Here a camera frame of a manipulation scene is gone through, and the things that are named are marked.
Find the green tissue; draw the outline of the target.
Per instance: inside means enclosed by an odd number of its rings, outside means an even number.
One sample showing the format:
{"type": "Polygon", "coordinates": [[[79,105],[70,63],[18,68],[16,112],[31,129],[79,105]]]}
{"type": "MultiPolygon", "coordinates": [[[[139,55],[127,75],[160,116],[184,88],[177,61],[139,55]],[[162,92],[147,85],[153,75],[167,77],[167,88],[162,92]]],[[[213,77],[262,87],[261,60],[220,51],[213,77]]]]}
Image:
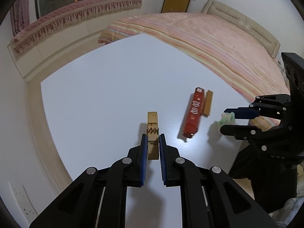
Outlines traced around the green tissue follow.
{"type": "Polygon", "coordinates": [[[217,127],[218,130],[221,129],[222,126],[224,125],[234,125],[235,124],[235,113],[231,112],[224,112],[221,114],[221,119],[220,121],[217,122],[217,127]]]}

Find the red cardboard box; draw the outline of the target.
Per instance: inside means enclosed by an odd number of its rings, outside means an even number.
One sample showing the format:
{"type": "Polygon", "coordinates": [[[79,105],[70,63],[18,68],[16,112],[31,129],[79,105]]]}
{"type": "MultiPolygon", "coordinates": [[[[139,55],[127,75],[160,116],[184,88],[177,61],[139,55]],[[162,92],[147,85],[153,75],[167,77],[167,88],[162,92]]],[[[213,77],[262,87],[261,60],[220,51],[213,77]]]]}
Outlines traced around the red cardboard box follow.
{"type": "Polygon", "coordinates": [[[192,138],[197,133],[200,124],[200,117],[203,112],[205,102],[205,90],[201,87],[195,89],[193,99],[189,108],[185,126],[183,129],[183,136],[192,138]]]}

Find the brown wooden strip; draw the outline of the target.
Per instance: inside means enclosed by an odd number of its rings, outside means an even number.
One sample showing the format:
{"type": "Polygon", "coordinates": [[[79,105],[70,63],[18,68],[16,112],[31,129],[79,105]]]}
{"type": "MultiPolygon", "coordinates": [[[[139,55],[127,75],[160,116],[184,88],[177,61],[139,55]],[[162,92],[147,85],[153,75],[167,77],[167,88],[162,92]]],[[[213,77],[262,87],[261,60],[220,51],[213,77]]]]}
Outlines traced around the brown wooden strip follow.
{"type": "Polygon", "coordinates": [[[205,103],[203,106],[203,115],[209,116],[212,104],[213,92],[208,90],[205,96],[205,103]]]}

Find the striped bed cover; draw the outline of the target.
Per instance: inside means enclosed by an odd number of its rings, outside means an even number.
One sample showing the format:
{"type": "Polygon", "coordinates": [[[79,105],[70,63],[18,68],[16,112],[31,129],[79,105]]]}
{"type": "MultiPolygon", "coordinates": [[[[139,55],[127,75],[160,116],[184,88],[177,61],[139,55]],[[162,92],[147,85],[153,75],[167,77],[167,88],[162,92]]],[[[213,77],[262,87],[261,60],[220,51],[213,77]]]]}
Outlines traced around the striped bed cover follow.
{"type": "Polygon", "coordinates": [[[248,102],[256,96],[289,94],[266,49],[248,33],[223,19],[201,13],[159,13],[120,19],[104,30],[109,44],[145,33],[184,52],[214,72],[248,102]]]}

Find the beige bed headboard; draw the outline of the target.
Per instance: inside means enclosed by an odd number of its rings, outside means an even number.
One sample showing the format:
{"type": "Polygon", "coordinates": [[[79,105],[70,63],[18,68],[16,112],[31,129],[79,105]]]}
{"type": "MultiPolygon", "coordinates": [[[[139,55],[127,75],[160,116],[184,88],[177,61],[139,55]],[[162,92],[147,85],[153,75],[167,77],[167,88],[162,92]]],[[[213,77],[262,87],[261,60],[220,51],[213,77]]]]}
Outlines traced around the beige bed headboard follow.
{"type": "Polygon", "coordinates": [[[268,30],[251,18],[215,0],[208,0],[201,13],[215,15],[237,26],[255,38],[272,58],[276,58],[280,49],[280,42],[268,30]]]}

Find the yellow framed board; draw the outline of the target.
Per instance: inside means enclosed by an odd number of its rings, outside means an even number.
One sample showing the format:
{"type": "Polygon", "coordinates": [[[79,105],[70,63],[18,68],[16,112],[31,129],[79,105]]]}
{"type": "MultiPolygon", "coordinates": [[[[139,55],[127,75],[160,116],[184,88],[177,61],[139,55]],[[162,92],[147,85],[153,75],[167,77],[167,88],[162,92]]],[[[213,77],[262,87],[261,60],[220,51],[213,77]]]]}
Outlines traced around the yellow framed board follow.
{"type": "Polygon", "coordinates": [[[191,0],[164,0],[161,13],[187,12],[191,0]]]}

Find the pink fringed sill cover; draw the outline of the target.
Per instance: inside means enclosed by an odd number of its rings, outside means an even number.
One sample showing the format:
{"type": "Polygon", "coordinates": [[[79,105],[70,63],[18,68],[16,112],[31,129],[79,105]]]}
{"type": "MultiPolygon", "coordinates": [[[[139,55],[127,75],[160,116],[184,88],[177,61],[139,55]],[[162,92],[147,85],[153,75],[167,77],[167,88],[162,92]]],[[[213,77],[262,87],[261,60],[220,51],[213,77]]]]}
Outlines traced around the pink fringed sill cover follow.
{"type": "Polygon", "coordinates": [[[43,38],[63,27],[121,11],[139,9],[143,0],[83,0],[56,9],[29,24],[10,42],[16,59],[43,38]]]}

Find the pink curtain left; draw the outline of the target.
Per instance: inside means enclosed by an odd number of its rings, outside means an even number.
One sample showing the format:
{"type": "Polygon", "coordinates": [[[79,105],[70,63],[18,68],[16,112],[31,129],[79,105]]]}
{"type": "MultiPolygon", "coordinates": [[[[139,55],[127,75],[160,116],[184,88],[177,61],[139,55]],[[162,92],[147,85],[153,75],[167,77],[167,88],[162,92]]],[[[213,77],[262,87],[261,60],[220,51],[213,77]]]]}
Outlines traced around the pink curtain left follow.
{"type": "Polygon", "coordinates": [[[15,36],[30,24],[29,0],[16,0],[10,9],[10,17],[15,36]]]}

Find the wall power socket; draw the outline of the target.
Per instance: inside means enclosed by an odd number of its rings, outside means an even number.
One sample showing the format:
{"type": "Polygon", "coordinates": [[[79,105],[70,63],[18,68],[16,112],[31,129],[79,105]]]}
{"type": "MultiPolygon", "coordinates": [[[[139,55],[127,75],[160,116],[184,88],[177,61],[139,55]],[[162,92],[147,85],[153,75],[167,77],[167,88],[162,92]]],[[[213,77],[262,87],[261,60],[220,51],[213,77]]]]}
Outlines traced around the wall power socket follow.
{"type": "Polygon", "coordinates": [[[13,196],[22,211],[23,215],[29,223],[33,222],[38,216],[32,202],[30,201],[24,185],[14,185],[9,182],[13,196]]]}

